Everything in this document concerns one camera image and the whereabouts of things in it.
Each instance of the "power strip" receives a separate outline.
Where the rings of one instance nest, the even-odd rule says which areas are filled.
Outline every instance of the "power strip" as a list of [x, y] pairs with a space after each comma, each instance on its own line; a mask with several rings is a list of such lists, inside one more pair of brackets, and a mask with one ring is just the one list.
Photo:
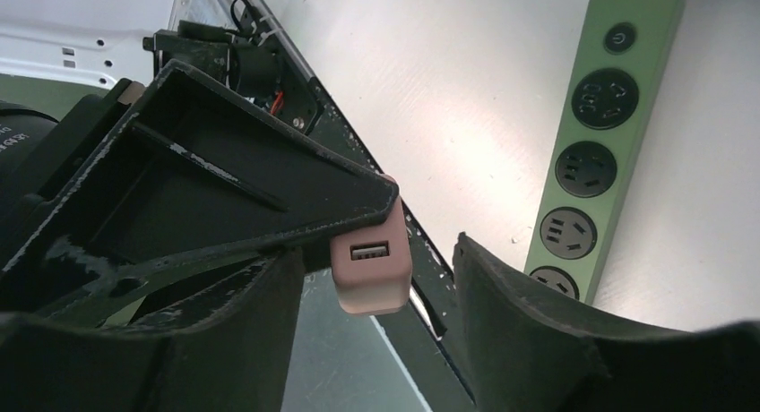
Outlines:
[[683, 10], [591, 0], [525, 272], [590, 304]]

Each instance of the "connector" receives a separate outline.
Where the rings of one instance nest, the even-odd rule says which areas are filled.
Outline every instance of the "connector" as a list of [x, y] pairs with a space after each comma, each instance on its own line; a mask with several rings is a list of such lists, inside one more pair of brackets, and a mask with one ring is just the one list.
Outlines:
[[406, 305], [412, 264], [401, 197], [385, 223], [334, 237], [330, 253], [332, 280], [344, 311], [378, 315]]

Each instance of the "table surface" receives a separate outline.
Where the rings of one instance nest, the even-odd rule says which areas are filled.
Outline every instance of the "table surface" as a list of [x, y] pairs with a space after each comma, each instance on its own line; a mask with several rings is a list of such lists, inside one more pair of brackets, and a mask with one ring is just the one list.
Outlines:
[[[522, 270], [588, 0], [265, 0], [437, 247]], [[760, 0], [686, 0], [594, 305], [760, 318]]]

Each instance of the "black cylinder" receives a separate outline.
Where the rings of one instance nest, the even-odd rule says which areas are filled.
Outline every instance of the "black cylinder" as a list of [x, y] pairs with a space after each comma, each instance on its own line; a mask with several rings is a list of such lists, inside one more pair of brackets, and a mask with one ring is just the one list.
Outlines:
[[0, 184], [58, 124], [52, 116], [0, 101]]

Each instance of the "usb port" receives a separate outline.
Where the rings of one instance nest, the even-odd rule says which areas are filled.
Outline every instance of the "usb port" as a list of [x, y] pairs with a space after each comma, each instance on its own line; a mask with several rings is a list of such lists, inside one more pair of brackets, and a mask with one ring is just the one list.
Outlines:
[[390, 254], [388, 242], [351, 247], [351, 260], [369, 260], [371, 258], [387, 257]]

